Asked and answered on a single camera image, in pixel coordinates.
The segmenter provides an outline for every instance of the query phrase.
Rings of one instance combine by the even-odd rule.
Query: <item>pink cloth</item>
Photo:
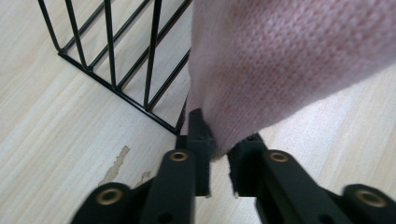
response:
[[[395,61],[395,0],[194,0],[187,113],[219,157]]]

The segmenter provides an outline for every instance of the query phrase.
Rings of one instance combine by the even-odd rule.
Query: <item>black metal wire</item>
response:
[[[158,33],[159,28],[159,21],[161,15],[161,6],[162,0],[154,0],[154,14],[153,14],[153,21],[151,26],[151,38],[150,38],[150,45],[146,48],[143,54],[139,57],[139,59],[134,63],[128,73],[121,79],[120,83],[117,83],[116,80],[116,69],[115,69],[115,55],[114,55],[114,48],[115,45],[120,41],[132,24],[136,22],[136,20],[141,16],[141,14],[148,8],[149,3],[152,0],[145,0],[143,1],[140,6],[136,9],[136,11],[129,17],[129,19],[121,26],[121,28],[117,31],[117,33],[113,36],[113,27],[112,27],[112,17],[111,17],[111,0],[104,0],[104,2],[93,12],[93,14],[84,22],[80,29],[78,29],[78,25],[76,22],[76,16],[73,9],[72,0],[65,0],[68,16],[70,19],[70,24],[73,30],[73,38],[63,47],[61,48],[59,42],[56,38],[56,34],[52,27],[50,16],[47,11],[46,5],[44,0],[38,0],[40,5],[41,11],[43,13],[44,20],[47,24],[49,29],[49,34],[52,39],[53,45],[58,50],[58,55],[67,60],[69,63],[73,64],[76,68],[84,72],[86,75],[92,77],[94,80],[102,84],[108,90],[117,94],[121,99],[126,101],[128,104],[132,105],[140,112],[145,114],[146,116],[150,117],[160,125],[162,125],[166,130],[171,133],[179,134],[183,120],[184,120],[184,110],[186,104],[183,105],[183,109],[177,119],[176,126],[170,125],[168,122],[164,121],[156,114],[152,112],[155,105],[160,101],[163,97],[163,94],[167,91],[171,83],[175,80],[177,75],[180,73],[181,69],[187,63],[190,55],[190,51],[188,51],[181,61],[178,63],[176,68],[173,72],[169,75],[169,77],[165,80],[165,82],[161,85],[160,89],[156,92],[154,97],[149,101],[149,90],[151,84],[151,76],[152,76],[152,69],[154,64],[154,56],[155,56],[155,49],[158,44],[161,43],[163,38],[166,34],[171,30],[171,28],[175,25],[177,20],[180,16],[184,13],[187,7],[190,5],[191,0],[185,0],[171,19],[165,24],[165,26],[161,29]],[[96,21],[98,16],[105,11],[106,14],[106,35],[107,35],[107,45],[101,50],[101,52],[94,58],[92,63],[87,66],[86,59],[84,56],[83,47],[81,44],[81,36],[89,30],[91,25]],[[80,58],[80,62],[76,61],[72,57],[70,57],[67,52],[76,44],[78,49],[78,56]],[[99,77],[93,72],[93,68],[100,62],[100,60],[106,55],[108,52],[109,57],[109,66],[110,66],[110,76],[111,76],[111,83],[108,83],[103,78]],[[124,86],[129,82],[129,80],[134,76],[136,71],[144,64],[145,60],[148,59],[148,73],[147,73],[147,80],[145,85],[145,99],[143,105],[139,104],[137,101],[126,95],[122,92]]]

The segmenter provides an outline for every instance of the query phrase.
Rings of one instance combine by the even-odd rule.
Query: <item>pink knitted fabric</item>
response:
[[[395,0],[194,0],[193,7],[187,113],[203,109],[217,157],[396,61]]]

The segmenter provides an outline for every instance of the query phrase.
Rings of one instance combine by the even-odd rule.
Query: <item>tabletop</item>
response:
[[[75,2],[78,21],[101,3]],[[126,2],[113,3],[114,29],[136,7]],[[163,5],[165,17],[170,2]],[[64,1],[46,4],[65,43],[72,33]],[[0,223],[68,223],[98,186],[113,181],[133,188],[154,177],[175,136],[58,57],[37,1],[2,1],[0,11]],[[136,38],[116,46],[120,73],[136,57],[128,46],[148,43],[150,13],[152,6],[128,32]],[[179,33],[163,44],[157,71],[169,70],[164,60],[173,57],[166,56],[189,45],[191,7],[183,18]],[[92,49],[87,57],[106,41],[99,21],[83,36]],[[172,45],[179,41],[183,47]],[[98,72],[106,71],[105,60]],[[170,91],[185,96],[187,69],[183,73]],[[175,112],[164,104],[162,113]],[[396,64],[260,134],[326,189],[341,193],[345,185],[362,183],[396,199]],[[260,223],[254,199],[233,196],[227,160],[211,167],[212,197],[197,198],[196,223]]]

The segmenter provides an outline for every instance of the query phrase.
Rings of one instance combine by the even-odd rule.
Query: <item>fabric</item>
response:
[[[395,26],[394,0],[194,0],[186,112],[203,109],[222,156],[394,63]]]

